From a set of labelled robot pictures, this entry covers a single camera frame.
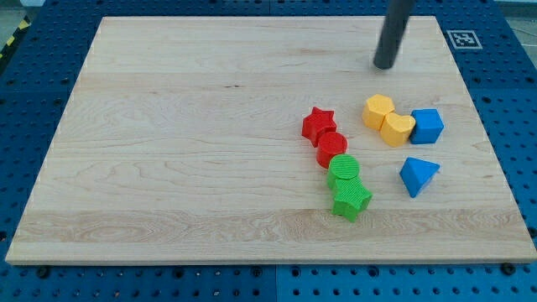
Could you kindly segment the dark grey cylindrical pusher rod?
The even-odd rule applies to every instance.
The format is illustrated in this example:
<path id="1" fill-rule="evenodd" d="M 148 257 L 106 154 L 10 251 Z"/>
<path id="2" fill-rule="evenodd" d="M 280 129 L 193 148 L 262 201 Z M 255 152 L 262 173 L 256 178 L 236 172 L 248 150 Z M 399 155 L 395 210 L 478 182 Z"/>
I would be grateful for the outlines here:
<path id="1" fill-rule="evenodd" d="M 373 64 L 380 70 L 394 66 L 415 0 L 391 0 L 383 21 Z"/>

